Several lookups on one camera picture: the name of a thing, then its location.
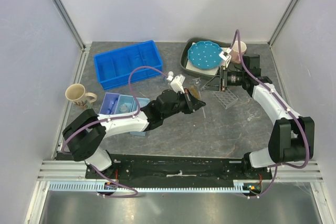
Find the dropper bottle white cap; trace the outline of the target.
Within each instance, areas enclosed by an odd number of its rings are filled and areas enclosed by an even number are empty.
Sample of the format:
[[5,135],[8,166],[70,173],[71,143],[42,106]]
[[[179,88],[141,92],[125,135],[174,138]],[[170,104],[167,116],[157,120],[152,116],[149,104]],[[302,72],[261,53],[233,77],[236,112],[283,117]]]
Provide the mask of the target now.
[[169,71],[165,76],[165,80],[171,82],[173,79],[174,79],[174,73],[173,71]]

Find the small glass beaker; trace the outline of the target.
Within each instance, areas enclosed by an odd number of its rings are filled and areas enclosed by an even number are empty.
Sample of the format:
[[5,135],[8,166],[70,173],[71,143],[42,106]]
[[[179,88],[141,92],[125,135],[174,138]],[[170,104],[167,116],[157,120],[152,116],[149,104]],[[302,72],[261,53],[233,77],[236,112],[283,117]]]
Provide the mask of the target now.
[[126,104],[122,104],[119,110],[120,113],[128,113],[128,106]]

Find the clear safety goggles blue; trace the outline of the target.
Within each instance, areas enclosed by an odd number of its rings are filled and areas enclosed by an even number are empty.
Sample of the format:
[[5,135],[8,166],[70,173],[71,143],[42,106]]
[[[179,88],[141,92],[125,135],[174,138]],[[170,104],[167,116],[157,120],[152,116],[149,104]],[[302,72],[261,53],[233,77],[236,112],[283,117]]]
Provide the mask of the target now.
[[115,98],[113,100],[110,100],[110,103],[109,103],[108,108],[106,110],[106,114],[113,114],[114,113],[114,108],[115,108],[115,105],[116,105],[117,101],[118,101],[117,98]]

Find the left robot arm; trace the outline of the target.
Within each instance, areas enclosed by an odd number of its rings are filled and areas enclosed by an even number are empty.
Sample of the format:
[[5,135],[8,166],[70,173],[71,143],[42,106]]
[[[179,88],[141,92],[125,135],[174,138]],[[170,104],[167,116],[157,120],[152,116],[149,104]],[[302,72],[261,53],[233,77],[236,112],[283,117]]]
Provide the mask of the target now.
[[64,144],[75,162],[85,161],[97,168],[97,173],[103,178],[111,178],[115,165],[108,152],[100,147],[104,138],[127,132],[151,131],[173,115],[180,112],[191,114],[205,105],[185,88],[182,92],[164,90],[139,113],[106,115],[86,109],[63,130]]

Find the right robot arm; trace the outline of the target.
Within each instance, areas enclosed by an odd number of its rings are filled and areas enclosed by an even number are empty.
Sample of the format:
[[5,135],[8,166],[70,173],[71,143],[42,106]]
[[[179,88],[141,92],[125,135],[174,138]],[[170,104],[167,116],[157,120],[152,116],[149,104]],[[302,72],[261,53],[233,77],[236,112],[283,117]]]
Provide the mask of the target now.
[[264,109],[273,123],[268,146],[246,153],[240,166],[241,174],[248,179],[259,173],[259,168],[287,165],[305,168],[313,156],[314,121],[301,116],[279,95],[268,76],[262,76],[260,56],[244,56],[242,67],[228,70],[224,61],[218,69],[219,89],[241,86]]

